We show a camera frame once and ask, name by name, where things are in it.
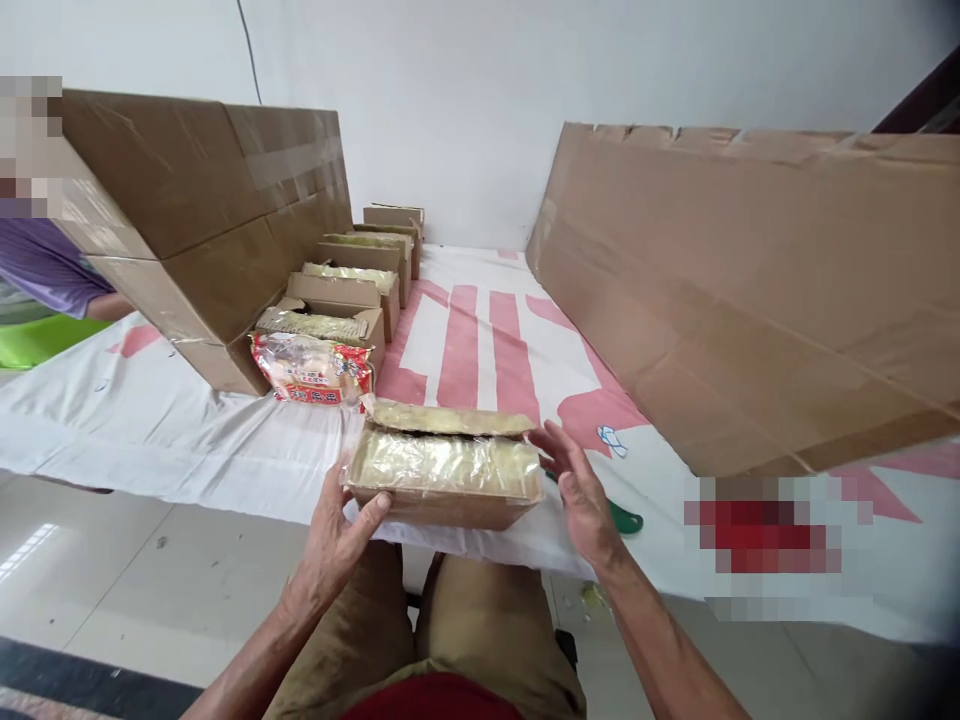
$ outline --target right hand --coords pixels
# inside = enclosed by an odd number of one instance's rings
[[[541,456],[540,464],[558,480],[567,528],[577,552],[597,575],[617,569],[629,553],[613,523],[603,485],[583,448],[550,420],[531,431],[527,439],[548,456]]]

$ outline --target left hand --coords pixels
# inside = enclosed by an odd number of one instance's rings
[[[356,522],[349,522],[343,507],[352,495],[340,486],[342,465],[341,457],[327,471],[303,559],[284,589],[281,607],[291,612],[322,614],[330,607],[393,502],[389,493],[382,492],[363,507]]]

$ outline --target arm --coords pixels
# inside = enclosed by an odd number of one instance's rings
[[[104,322],[115,322],[133,312],[133,305],[120,293],[100,295],[87,303],[84,317]]]
[[[627,551],[583,449],[549,420],[530,441],[550,456],[543,464],[559,477],[570,536],[607,592],[653,714],[658,720],[749,720]]]
[[[263,717],[323,613],[347,584],[391,498],[380,493],[351,525],[343,516],[350,495],[340,488],[340,465],[324,479],[303,559],[279,604],[184,718]]]

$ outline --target table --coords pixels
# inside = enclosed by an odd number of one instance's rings
[[[421,277],[378,393],[561,422],[610,498],[644,517],[627,544],[661,591],[707,599],[720,616],[841,622],[901,640],[945,635],[943,599],[955,587],[950,561],[960,546],[956,441],[781,479],[781,497],[802,501],[796,522],[824,528],[824,567],[725,572],[744,541],[731,545],[730,528],[693,522],[691,503],[708,499],[709,488],[634,407],[521,253],[428,245]],[[361,422],[337,408],[214,392],[133,314],[0,388],[0,467],[307,523],[326,469]],[[556,486],[544,487],[544,502],[503,533],[386,523],[378,536],[592,579]]]

